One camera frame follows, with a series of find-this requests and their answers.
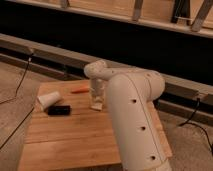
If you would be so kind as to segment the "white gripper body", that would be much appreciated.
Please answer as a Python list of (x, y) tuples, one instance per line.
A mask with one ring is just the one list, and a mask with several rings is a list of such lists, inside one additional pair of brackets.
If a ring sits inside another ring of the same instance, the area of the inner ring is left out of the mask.
[(104, 102), (105, 82), (102, 79), (90, 80), (90, 93), (93, 103)]

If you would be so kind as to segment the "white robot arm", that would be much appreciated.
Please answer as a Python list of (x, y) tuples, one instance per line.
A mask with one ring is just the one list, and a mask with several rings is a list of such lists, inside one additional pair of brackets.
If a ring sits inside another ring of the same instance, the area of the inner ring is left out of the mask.
[(110, 68), (103, 60), (84, 67), (91, 107), (108, 108), (125, 171), (172, 171), (148, 104), (165, 89), (162, 75), (140, 68)]

